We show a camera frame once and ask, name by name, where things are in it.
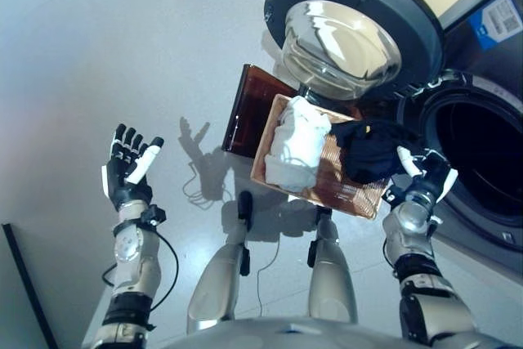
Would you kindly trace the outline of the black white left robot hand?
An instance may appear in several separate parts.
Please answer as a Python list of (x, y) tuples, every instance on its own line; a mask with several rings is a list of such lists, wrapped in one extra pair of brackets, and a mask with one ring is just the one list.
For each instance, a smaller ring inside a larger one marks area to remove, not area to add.
[(146, 173), (163, 148), (164, 139), (156, 136), (149, 144), (135, 128), (120, 123), (110, 143), (110, 156), (101, 167), (105, 197), (119, 212), (125, 204), (142, 202), (148, 206), (153, 198)]

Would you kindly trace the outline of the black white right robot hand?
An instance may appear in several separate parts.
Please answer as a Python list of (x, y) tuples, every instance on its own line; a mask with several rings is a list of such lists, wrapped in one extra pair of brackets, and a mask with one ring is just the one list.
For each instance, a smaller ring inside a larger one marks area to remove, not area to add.
[(403, 146), (396, 148), (400, 164), (412, 182), (405, 191), (407, 200), (425, 199), (437, 205), (452, 189), (458, 179), (458, 170), (438, 150), (424, 148), (413, 154)]

